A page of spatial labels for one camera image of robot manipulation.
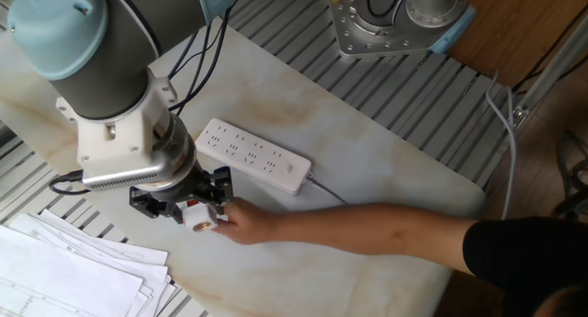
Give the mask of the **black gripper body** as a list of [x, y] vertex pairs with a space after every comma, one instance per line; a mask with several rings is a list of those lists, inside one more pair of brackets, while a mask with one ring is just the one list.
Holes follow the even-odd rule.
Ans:
[[183, 212], [179, 207], [180, 202], [197, 200], [212, 202], [215, 204], [216, 187], [211, 184], [209, 173], [200, 166], [194, 165], [186, 177], [170, 188], [155, 193], [158, 201], [164, 202], [167, 207], [164, 212], [166, 217], [182, 217]]

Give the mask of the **person right hand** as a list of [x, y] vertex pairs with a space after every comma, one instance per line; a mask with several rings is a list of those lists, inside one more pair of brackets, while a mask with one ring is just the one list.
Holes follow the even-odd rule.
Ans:
[[212, 230], [235, 243], [252, 245], [272, 242], [277, 238], [279, 217], [247, 200], [237, 198], [227, 203], [224, 214], [226, 220], [218, 220]]

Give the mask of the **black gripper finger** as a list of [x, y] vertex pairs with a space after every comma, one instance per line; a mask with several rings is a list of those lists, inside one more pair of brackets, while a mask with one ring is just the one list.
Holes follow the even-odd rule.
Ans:
[[160, 201], [149, 192], [136, 187], [129, 189], [129, 204], [132, 208], [150, 219], [158, 217], [178, 220], [178, 207], [175, 203]]
[[205, 173], [206, 184], [201, 199], [211, 205], [216, 214], [224, 214], [224, 206], [234, 199], [232, 172], [229, 166], [216, 169], [213, 173]]

